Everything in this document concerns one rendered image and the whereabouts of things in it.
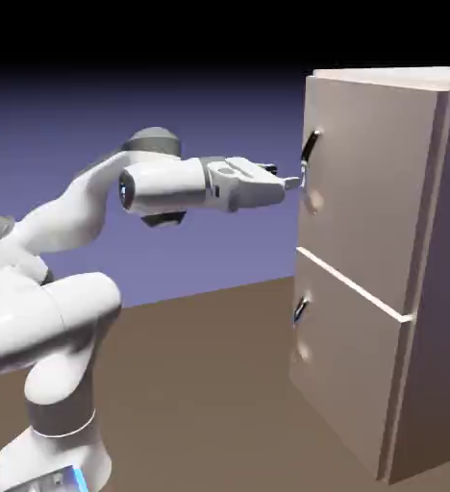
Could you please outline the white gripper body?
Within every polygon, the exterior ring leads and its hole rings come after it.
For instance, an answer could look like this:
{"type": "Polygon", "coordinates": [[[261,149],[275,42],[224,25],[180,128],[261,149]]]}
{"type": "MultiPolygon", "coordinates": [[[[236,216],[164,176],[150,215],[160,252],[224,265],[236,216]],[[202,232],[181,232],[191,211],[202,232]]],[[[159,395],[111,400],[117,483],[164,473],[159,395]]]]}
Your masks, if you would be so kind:
{"type": "Polygon", "coordinates": [[[278,173],[271,174],[246,158],[231,157],[225,161],[234,171],[229,181],[230,212],[278,205],[285,199],[286,190],[278,173]]]}

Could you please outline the small beige cabinet door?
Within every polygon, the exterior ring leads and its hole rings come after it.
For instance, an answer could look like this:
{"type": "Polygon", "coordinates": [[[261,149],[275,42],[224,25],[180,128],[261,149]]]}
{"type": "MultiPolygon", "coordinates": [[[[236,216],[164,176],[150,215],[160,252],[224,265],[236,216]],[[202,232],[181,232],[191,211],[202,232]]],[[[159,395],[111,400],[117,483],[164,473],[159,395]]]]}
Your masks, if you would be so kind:
{"type": "Polygon", "coordinates": [[[295,359],[290,377],[308,403],[374,477],[385,460],[390,393],[398,341],[412,322],[309,250],[296,250],[293,311],[300,296],[312,302],[300,333],[310,349],[295,359]]]}

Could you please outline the beige cabinet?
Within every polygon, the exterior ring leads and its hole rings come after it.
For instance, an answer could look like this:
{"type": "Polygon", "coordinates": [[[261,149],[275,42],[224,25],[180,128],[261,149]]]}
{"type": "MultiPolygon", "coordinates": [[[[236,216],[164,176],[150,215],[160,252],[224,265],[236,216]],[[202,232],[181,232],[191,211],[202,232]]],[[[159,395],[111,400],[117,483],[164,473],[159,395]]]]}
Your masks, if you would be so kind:
{"type": "Polygon", "coordinates": [[[290,378],[378,480],[450,461],[450,67],[306,81],[290,378]]]}

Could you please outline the large beige cabinet door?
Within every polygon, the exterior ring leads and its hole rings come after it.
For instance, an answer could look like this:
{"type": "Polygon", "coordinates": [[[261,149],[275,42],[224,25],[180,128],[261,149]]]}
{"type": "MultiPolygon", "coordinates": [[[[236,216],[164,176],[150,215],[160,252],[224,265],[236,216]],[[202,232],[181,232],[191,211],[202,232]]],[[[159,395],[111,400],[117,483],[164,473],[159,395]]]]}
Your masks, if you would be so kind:
{"type": "Polygon", "coordinates": [[[301,201],[298,244],[400,314],[449,104],[450,83],[306,81],[304,134],[322,132],[309,170],[320,202],[313,215],[301,201]]]}

